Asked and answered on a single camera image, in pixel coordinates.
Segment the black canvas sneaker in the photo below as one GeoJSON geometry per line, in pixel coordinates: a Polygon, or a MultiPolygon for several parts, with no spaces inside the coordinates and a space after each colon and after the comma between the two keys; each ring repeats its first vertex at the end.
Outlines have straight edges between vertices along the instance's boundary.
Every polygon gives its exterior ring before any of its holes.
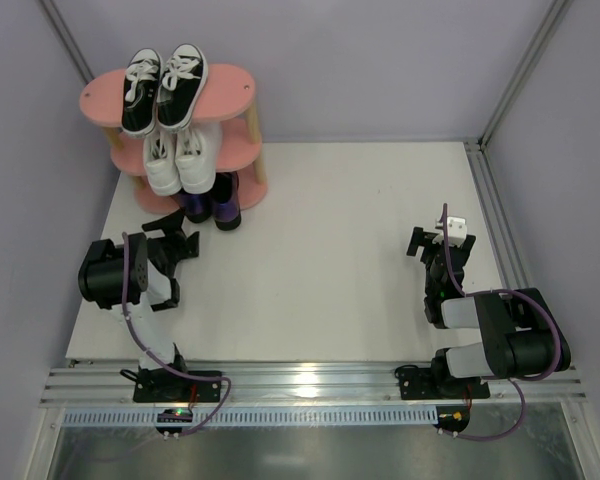
{"type": "Polygon", "coordinates": [[[121,125],[129,137],[145,137],[155,128],[154,102],[161,71],[161,57],[151,48],[139,50],[125,69],[121,125]]]}
{"type": "Polygon", "coordinates": [[[208,62],[193,44],[179,45],[167,60],[160,79],[157,119],[170,133],[186,128],[208,79],[208,62]]]}

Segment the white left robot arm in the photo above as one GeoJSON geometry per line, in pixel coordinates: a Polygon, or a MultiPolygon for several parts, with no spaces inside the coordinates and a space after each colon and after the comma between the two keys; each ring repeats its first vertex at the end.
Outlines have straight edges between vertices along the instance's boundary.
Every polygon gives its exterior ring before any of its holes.
{"type": "Polygon", "coordinates": [[[199,256],[199,234],[186,235],[185,215],[178,210],[145,223],[141,231],[91,243],[78,272],[83,299],[109,312],[140,350],[139,366],[130,375],[142,393],[180,387],[193,379],[175,341],[156,319],[180,302],[176,267],[199,256]]]}

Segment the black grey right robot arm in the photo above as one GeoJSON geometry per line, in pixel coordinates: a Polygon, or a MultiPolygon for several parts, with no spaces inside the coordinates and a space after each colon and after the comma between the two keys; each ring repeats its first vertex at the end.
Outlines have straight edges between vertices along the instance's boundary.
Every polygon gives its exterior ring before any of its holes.
{"type": "Polygon", "coordinates": [[[487,399],[488,378],[531,380],[571,366],[570,346],[536,288],[463,294],[476,237],[451,238],[415,227],[406,251],[421,251],[425,267],[424,313],[437,329],[474,329],[474,344],[442,348],[427,367],[404,365],[395,370],[404,400],[487,399]]]}

